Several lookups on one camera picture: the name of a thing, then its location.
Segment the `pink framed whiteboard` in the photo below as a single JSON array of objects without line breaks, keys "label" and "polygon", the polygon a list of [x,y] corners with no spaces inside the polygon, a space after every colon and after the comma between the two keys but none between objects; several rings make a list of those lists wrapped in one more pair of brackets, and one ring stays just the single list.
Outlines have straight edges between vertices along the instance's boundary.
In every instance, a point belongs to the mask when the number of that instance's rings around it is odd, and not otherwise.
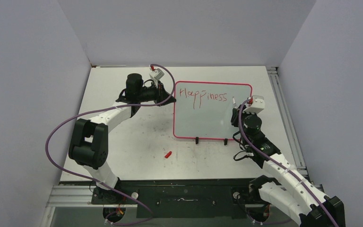
[{"label": "pink framed whiteboard", "polygon": [[175,84],[173,135],[179,139],[231,139],[233,102],[240,105],[252,95],[247,83],[178,81]]}]

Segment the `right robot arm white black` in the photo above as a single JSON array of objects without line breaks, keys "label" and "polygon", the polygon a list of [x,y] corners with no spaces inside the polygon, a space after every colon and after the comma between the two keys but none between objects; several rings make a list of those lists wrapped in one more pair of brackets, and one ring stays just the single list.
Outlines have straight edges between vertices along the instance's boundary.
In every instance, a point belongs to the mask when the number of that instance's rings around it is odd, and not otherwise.
[{"label": "right robot arm white black", "polygon": [[345,208],[301,175],[280,149],[261,131],[262,120],[255,113],[232,109],[231,125],[239,130],[233,139],[243,158],[250,158],[270,177],[262,175],[249,184],[248,197],[277,207],[300,227],[344,227]]}]

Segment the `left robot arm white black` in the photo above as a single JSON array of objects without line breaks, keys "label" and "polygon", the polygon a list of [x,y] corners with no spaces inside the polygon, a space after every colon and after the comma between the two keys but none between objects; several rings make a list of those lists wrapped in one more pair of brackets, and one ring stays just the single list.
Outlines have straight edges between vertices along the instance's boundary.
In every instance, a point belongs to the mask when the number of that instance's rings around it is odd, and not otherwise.
[{"label": "left robot arm white black", "polygon": [[94,193],[99,199],[115,204],[124,198],[121,180],[106,161],[109,152],[109,133],[123,121],[132,118],[144,102],[153,101],[159,106],[176,102],[176,98],[165,90],[160,81],[161,77],[155,70],[150,78],[151,85],[147,87],[140,74],[129,74],[126,87],[117,99],[117,102],[127,104],[126,107],[107,110],[87,120],[82,118],[76,120],[68,156],[98,180]]}]

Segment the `red marker cap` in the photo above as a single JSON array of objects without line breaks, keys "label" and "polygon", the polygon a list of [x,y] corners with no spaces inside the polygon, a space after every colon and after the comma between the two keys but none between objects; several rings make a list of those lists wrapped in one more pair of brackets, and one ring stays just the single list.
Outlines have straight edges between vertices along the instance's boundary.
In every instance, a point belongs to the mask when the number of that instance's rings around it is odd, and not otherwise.
[{"label": "red marker cap", "polygon": [[169,151],[165,156],[164,158],[169,158],[170,156],[172,155],[172,151]]}]

